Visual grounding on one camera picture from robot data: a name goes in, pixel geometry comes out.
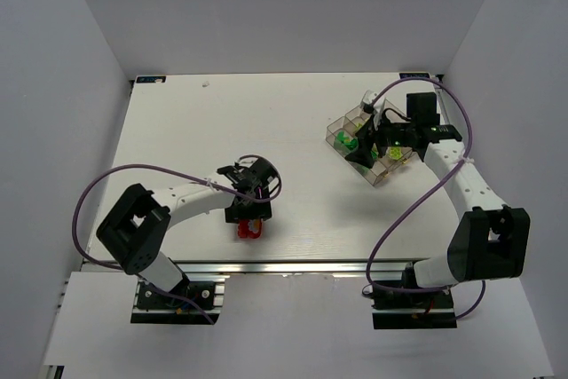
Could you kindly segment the red flower lego block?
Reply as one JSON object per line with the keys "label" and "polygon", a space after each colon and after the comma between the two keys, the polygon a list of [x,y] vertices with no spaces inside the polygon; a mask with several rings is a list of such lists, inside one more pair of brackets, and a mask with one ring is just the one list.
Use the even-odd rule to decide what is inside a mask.
{"label": "red flower lego block", "polygon": [[262,219],[245,219],[237,225],[237,236],[239,239],[258,239],[262,235]]}

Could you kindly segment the green sloped lego brick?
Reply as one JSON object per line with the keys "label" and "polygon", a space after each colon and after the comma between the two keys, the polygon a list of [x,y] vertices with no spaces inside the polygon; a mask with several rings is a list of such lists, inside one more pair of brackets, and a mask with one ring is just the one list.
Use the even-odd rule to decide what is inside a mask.
{"label": "green sloped lego brick", "polygon": [[351,139],[345,135],[345,133],[343,131],[339,131],[337,133],[337,135],[335,136],[335,142],[336,144],[339,144],[341,146],[346,146],[350,143]]}

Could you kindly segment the green long lego brick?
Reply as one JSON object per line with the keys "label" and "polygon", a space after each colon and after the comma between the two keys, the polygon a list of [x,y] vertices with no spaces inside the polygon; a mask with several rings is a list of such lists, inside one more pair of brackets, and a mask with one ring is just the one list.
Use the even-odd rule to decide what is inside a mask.
{"label": "green long lego brick", "polygon": [[346,139],[343,140],[343,146],[350,153],[350,152],[358,149],[359,142],[356,138],[346,138]]}

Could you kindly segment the lime 2x2 lego brick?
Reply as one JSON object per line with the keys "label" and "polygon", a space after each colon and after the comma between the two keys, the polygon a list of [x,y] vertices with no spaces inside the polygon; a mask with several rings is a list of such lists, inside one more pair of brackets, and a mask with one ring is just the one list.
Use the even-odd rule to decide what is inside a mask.
{"label": "lime 2x2 lego brick", "polygon": [[399,161],[403,157],[402,149],[400,147],[390,147],[387,155],[394,162]]}

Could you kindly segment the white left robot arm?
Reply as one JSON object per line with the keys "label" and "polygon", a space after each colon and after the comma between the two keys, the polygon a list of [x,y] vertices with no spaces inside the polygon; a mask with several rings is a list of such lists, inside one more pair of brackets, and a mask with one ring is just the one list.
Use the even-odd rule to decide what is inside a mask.
{"label": "white left robot arm", "polygon": [[245,155],[207,178],[189,178],[181,186],[150,190],[129,186],[109,210],[96,236],[128,275],[137,275],[160,291],[189,296],[189,280],[162,251],[169,229],[213,210],[222,210],[237,234],[257,238],[272,217],[271,200],[281,189],[280,173],[265,158]]}

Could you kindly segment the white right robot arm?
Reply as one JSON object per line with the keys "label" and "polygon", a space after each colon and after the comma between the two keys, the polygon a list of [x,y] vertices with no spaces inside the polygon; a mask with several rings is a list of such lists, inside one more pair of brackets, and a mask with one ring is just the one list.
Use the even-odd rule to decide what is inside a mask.
{"label": "white right robot arm", "polygon": [[468,157],[461,133],[443,124],[433,92],[410,93],[406,112],[396,119],[383,100],[367,92],[362,110],[367,121],[355,134],[357,147],[346,161],[371,167],[390,148],[417,153],[436,175],[460,219],[446,252],[417,261],[403,274],[404,293],[426,293],[476,280],[516,278],[525,265],[530,217],[511,208],[485,182]]}

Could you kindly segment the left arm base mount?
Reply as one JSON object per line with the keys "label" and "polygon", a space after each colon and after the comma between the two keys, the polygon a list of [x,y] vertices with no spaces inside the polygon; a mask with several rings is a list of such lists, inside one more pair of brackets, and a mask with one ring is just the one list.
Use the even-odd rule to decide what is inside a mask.
{"label": "left arm base mount", "polygon": [[130,314],[131,324],[142,325],[214,325],[221,313],[227,275],[188,273],[185,288],[175,297],[166,296],[142,278],[138,284]]}

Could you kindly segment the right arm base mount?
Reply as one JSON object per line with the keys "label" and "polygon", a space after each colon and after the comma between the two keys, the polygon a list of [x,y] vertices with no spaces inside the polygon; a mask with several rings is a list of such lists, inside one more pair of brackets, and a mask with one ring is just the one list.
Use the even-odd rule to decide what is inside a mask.
{"label": "right arm base mount", "polygon": [[457,328],[450,292],[407,294],[366,285],[363,297],[372,301],[374,329],[416,330]]}

